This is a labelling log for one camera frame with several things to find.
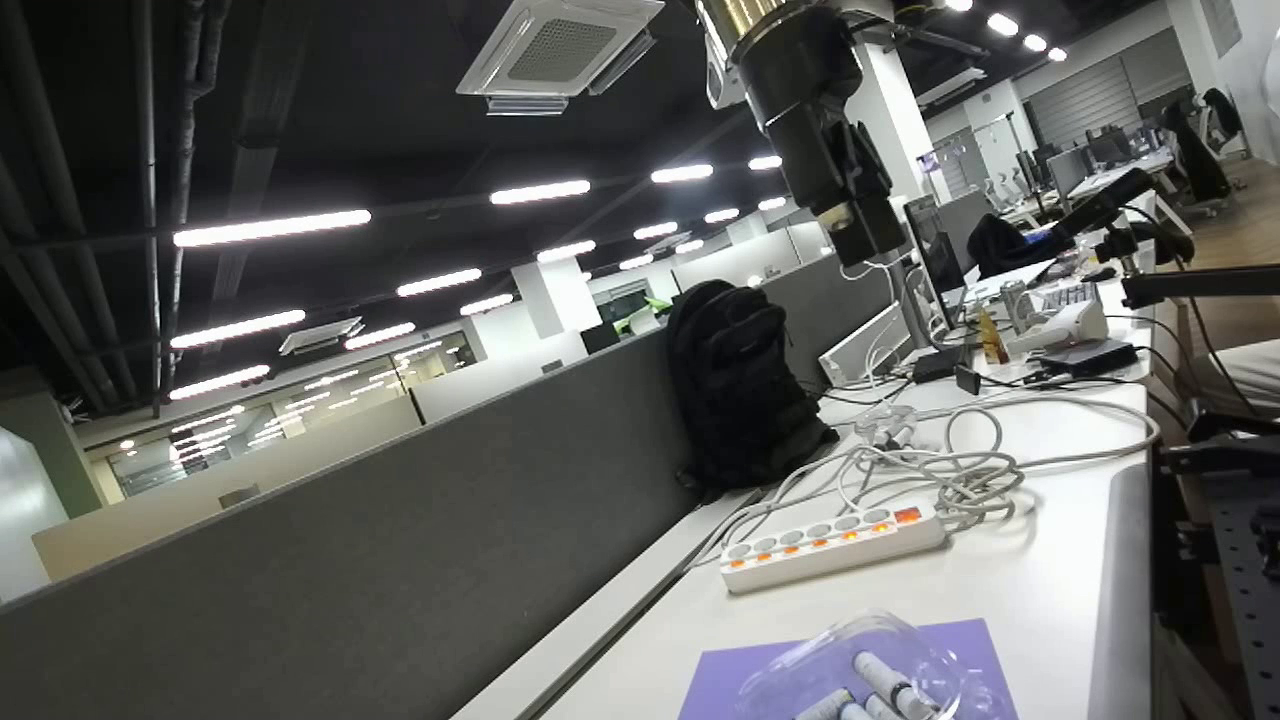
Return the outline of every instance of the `black backpack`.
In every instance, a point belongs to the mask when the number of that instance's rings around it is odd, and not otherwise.
[[[786,365],[786,311],[725,279],[673,309],[673,382],[705,490],[775,484],[838,433]]]

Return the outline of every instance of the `gray partition wall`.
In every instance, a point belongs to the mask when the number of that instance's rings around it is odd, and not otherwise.
[[[796,362],[869,317],[838,277],[771,287]],[[0,716],[448,716],[695,506],[665,345],[0,609]]]

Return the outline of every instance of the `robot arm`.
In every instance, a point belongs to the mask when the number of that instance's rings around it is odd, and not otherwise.
[[[884,24],[838,0],[695,0],[708,24],[708,60],[742,82],[758,129],[786,156],[799,209],[832,235],[845,263],[904,246],[888,204],[888,174],[873,135],[845,122],[863,72],[852,60],[858,30]]]

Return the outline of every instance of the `power strip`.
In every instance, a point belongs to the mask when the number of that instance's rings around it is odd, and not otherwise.
[[[721,557],[728,598],[796,586],[839,568],[884,566],[949,544],[936,507],[901,506],[731,544]]]

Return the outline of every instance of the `ceiling air conditioner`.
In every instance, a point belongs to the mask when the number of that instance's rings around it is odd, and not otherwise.
[[[665,0],[514,0],[455,91],[490,99],[579,96],[662,10]]]
[[[967,70],[967,72],[956,72],[956,76],[941,82],[936,89],[929,89],[929,91],[918,96],[918,99],[922,99],[922,107],[936,107],[936,104],[944,104],[944,99],[956,99],[956,96],[974,91],[974,89],[985,84],[985,82],[988,82],[985,70]]]

